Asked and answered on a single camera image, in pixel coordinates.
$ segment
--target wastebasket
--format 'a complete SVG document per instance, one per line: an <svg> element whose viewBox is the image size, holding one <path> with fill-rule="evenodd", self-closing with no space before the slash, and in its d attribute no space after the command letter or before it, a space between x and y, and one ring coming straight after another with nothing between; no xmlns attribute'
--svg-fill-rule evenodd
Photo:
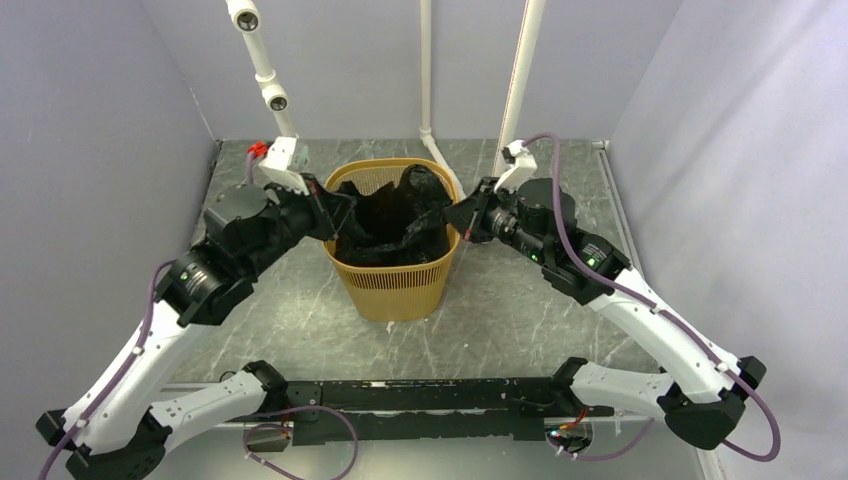
<svg viewBox="0 0 848 480"><path fill-rule="evenodd" d="M458 201L450 174L437 163L421 158L384 158L351 162L327 179L326 188L335 191L350 181L363 195L370 195L389 182L398 184L404 169L424 165L432 170L454 203ZM459 233L445 227L448 253L440 259L402 267L354 267L336 260L335 242L324 242L324 250L336 267L359 314L378 322L414 320L433 313L439 306L453 255L459 245Z"/></svg>

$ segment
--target marble floor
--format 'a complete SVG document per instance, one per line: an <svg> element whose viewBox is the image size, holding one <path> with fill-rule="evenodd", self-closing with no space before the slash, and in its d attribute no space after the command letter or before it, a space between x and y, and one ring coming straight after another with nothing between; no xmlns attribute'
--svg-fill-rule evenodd
<svg viewBox="0 0 848 480"><path fill-rule="evenodd" d="M244 178L253 142L224 142L207 204ZM326 179L354 160L430 159L420 140L323 140L309 146L308 171ZM490 174L495 140L442 140L439 147L467 192ZM533 150L537 176L550 176L552 148ZM563 145L562 185L579 225L619 248L621 237L602 168L587 141ZM257 169L257 183L267 181ZM202 238L202 220L195 240ZM608 320L552 290L539 267L497 242L461 244L441 306L428 318L385 323L358 315L321 244L306 239L265 272L253 296L202 341L175 382L216 381L264 359L289 380L479 378L552 374L569 356L633 371L656 362Z"/></svg>

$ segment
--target white wall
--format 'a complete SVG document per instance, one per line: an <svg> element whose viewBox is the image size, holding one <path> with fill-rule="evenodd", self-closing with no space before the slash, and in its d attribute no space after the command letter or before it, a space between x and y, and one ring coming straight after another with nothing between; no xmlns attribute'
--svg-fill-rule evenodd
<svg viewBox="0 0 848 480"><path fill-rule="evenodd" d="M224 0L142 0L216 138L272 138ZM680 0L551 0L518 133L609 138ZM306 138L415 138L418 0L256 0L262 35ZM433 2L437 138L500 131L524 2Z"/></svg>
<svg viewBox="0 0 848 480"><path fill-rule="evenodd" d="M686 0L612 138L649 279L769 367L783 451L721 450L731 478L848 478L846 25L844 1ZM754 405L732 437L766 451Z"/></svg>
<svg viewBox="0 0 848 480"><path fill-rule="evenodd" d="M49 453L35 421L94 383L187 246L215 143L138 2L33 0L0 15L0 148L0 478L19 480Z"/></svg>

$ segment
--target black base bar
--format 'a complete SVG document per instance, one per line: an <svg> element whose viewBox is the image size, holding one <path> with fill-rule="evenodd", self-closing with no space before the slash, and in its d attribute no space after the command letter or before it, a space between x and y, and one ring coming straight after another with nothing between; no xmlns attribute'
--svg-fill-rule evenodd
<svg viewBox="0 0 848 480"><path fill-rule="evenodd" d="M580 414L581 407L562 400L562 394L551 389L551 377L295 381L288 385L290 406L311 404L341 410L361 440L487 436L541 440L545 418ZM263 410L277 411L289 405L269 404ZM610 407L593 407L588 413L595 417L613 414ZM349 440L347 428L332 415L310 412L294 417L295 446Z"/></svg>

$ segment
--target red connector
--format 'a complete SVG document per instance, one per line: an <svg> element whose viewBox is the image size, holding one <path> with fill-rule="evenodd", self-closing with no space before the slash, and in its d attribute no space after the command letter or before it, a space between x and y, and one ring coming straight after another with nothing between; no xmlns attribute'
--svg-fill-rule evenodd
<svg viewBox="0 0 848 480"><path fill-rule="evenodd" d="M247 153L252 153L254 158L261 158L268 153L268 145L264 142L256 142L247 149Z"/></svg>

